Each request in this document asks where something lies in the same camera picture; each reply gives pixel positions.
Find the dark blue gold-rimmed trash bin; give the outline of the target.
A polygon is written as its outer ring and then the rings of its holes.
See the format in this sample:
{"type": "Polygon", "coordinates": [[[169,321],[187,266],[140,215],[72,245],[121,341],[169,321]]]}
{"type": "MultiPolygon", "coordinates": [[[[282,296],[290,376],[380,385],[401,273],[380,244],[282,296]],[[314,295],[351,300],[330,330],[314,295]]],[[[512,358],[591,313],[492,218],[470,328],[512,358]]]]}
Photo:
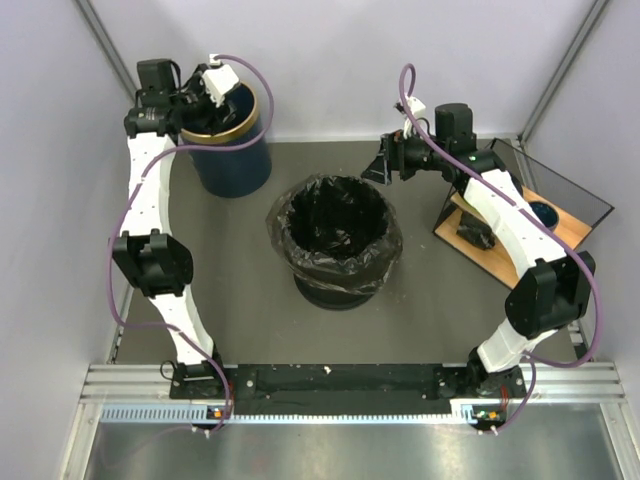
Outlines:
{"type": "Polygon", "coordinates": [[[266,141],[254,139],[262,121],[254,90],[241,84],[227,97],[233,116],[215,131],[206,121],[185,123],[181,138],[185,145],[200,145],[189,155],[202,186],[212,195],[239,198],[260,189],[269,179],[272,163],[266,141]]]}

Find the black trash bag roll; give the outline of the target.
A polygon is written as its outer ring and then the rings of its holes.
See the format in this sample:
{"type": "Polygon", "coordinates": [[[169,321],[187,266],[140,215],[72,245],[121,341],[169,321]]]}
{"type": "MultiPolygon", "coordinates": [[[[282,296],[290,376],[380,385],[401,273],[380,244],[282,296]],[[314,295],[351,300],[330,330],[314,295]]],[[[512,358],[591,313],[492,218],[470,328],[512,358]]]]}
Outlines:
{"type": "Polygon", "coordinates": [[[481,250],[493,249],[496,243],[490,227],[466,211],[461,214],[456,235],[481,250]]]}

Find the black bin liner bucket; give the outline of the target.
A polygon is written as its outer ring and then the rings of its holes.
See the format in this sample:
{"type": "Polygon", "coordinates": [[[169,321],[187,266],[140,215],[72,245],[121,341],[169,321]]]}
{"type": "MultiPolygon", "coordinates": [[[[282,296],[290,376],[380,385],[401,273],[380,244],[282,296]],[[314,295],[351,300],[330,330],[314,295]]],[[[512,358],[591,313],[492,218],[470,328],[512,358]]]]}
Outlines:
{"type": "Polygon", "coordinates": [[[298,275],[293,275],[296,288],[312,305],[329,311],[347,311],[360,307],[373,298],[379,289],[364,293],[348,293],[313,286],[298,275]]]}

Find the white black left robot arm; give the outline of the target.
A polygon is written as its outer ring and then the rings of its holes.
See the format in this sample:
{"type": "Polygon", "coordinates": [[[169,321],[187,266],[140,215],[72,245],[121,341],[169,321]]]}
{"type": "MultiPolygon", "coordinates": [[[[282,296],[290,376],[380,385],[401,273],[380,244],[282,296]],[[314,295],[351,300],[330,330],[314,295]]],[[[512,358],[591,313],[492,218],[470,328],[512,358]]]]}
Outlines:
{"type": "Polygon", "coordinates": [[[240,81],[216,58],[198,65],[185,85],[169,59],[141,61],[137,70],[141,87],[124,118],[129,201],[111,242],[112,263],[159,312],[159,325],[174,342],[171,398],[224,398],[227,374],[211,363],[217,357],[215,344],[191,291],[193,257],[171,232],[170,176],[184,123],[206,113],[216,120],[231,117],[234,108],[225,97],[240,81]]]}

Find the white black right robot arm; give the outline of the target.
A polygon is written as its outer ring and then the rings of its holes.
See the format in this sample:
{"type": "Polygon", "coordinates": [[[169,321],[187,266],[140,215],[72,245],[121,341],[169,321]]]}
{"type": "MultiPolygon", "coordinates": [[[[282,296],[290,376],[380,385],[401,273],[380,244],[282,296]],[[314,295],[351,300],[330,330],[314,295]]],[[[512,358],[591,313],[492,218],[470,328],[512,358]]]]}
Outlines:
{"type": "Polygon", "coordinates": [[[438,106],[435,132],[421,136],[415,127],[421,105],[415,98],[409,102],[413,117],[401,129],[382,134],[378,153],[362,175],[388,184],[392,172],[403,180],[419,171],[440,172],[470,215],[505,248],[517,275],[505,301],[506,318],[471,351],[467,363],[469,388],[487,396],[522,357],[585,314],[595,292],[590,284],[595,261],[587,252],[567,248],[545,227],[499,155],[478,147],[467,104],[438,106]]]}

